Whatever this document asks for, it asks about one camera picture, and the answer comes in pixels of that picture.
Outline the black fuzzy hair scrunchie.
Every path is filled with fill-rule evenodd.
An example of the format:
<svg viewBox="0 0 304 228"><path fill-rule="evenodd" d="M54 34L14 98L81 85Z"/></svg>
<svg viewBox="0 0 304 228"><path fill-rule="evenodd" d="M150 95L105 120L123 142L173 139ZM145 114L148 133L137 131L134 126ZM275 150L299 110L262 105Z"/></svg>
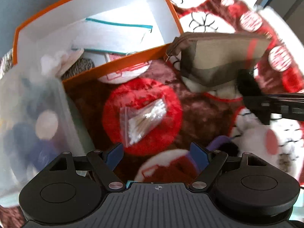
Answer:
<svg viewBox="0 0 304 228"><path fill-rule="evenodd" d="M230 157L237 157L239 155L239 148L233 142L226 142L219 146L220 151L227 153Z"/></svg>

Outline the white plush paw toy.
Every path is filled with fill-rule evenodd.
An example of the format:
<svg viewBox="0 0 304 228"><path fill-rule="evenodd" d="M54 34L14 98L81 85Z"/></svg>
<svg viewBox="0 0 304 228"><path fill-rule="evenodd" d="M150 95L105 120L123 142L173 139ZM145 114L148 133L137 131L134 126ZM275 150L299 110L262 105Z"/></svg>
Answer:
<svg viewBox="0 0 304 228"><path fill-rule="evenodd" d="M262 125L251 120L238 120L230 132L240 153L253 153L271 165L299 179L302 170L302 140L295 123L277 121Z"/></svg>

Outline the cotton swabs plastic bag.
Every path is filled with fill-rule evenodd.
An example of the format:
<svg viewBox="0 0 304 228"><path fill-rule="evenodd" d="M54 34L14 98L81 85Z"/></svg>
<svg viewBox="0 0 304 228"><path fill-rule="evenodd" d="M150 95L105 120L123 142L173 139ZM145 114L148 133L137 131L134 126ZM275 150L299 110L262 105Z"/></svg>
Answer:
<svg viewBox="0 0 304 228"><path fill-rule="evenodd" d="M122 107L120 109L120 129L122 142L126 148L140 142L167 114L165 97L162 96L143 108Z"/></svg>

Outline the white textured cloth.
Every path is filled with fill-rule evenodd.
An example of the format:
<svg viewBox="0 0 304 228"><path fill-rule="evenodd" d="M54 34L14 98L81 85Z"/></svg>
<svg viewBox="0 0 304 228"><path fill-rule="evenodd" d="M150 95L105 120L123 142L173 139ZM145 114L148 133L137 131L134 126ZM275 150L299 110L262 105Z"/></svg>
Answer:
<svg viewBox="0 0 304 228"><path fill-rule="evenodd" d="M42 40L41 72L61 76L79 59L91 59L95 67L111 57L128 56L164 44L157 27L121 24L86 18L59 29Z"/></svg>

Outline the purple cloth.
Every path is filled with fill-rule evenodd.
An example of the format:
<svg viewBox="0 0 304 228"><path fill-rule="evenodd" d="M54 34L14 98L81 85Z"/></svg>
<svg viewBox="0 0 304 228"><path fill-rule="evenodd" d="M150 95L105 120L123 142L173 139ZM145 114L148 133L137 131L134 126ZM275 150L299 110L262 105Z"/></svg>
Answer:
<svg viewBox="0 0 304 228"><path fill-rule="evenodd" d="M206 148L202 148L197 143L192 142L190 144L190 151L188 158L194 163L198 172L203 171L210 163L210 153L218 150L219 146L223 143L231 142L231 139L227 136L221 135L214 139Z"/></svg>

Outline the patterned red fleece blanket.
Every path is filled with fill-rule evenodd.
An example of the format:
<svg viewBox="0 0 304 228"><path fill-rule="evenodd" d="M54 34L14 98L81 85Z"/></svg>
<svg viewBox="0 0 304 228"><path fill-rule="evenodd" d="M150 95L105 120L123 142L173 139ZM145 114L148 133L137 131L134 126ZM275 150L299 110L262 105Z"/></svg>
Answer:
<svg viewBox="0 0 304 228"><path fill-rule="evenodd" d="M255 66L267 65L273 55L271 28L249 20L242 1L226 5L206 0L189 9L172 6L182 26L179 36L256 33L271 43ZM3 227L302 227L289 220L299 183L253 153L228 156L208 191L189 189L199 175L188 158L190 144L206 148L218 136L229 135L245 105L237 79L228 91L191 92L180 75L181 57L164 59L171 43L66 80L55 77L76 106L94 144L92 151L123 144L122 107L140 109L165 97L167 114L160 125L134 146L123 144L124 156L113 172L126 189L104 190L94 179L87 155L64 151L22 188L18 206L1 206ZM286 88L288 81L300 79L296 64L272 75L275 87L266 86L262 93L300 94Z"/></svg>

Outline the clear plastic storage box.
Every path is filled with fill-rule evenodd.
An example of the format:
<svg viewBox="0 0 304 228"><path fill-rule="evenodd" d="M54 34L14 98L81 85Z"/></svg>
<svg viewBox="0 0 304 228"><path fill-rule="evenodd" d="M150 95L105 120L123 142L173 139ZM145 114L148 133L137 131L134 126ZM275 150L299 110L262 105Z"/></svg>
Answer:
<svg viewBox="0 0 304 228"><path fill-rule="evenodd" d="M94 149L62 82L14 66L1 79L1 206L19 204L22 188L60 153Z"/></svg>

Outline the plaid cosmetic pouch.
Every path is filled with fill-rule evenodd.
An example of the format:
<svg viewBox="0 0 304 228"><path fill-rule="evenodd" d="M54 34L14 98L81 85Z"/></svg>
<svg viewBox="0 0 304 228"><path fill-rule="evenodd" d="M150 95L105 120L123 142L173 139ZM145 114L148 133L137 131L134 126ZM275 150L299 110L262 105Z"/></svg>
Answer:
<svg viewBox="0 0 304 228"><path fill-rule="evenodd" d="M256 33L186 32L168 46L165 61L180 56L183 83L194 93L228 91L240 70L252 70L271 40Z"/></svg>

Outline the orange cardboard box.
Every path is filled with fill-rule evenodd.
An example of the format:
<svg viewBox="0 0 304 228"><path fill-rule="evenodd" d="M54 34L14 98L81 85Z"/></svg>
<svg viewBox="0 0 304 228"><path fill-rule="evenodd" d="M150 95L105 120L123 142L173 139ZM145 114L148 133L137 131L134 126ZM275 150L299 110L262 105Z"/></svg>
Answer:
<svg viewBox="0 0 304 228"><path fill-rule="evenodd" d="M78 58L96 67L171 43L182 33L170 0L60 0L15 31L13 63L61 75Z"/></svg>

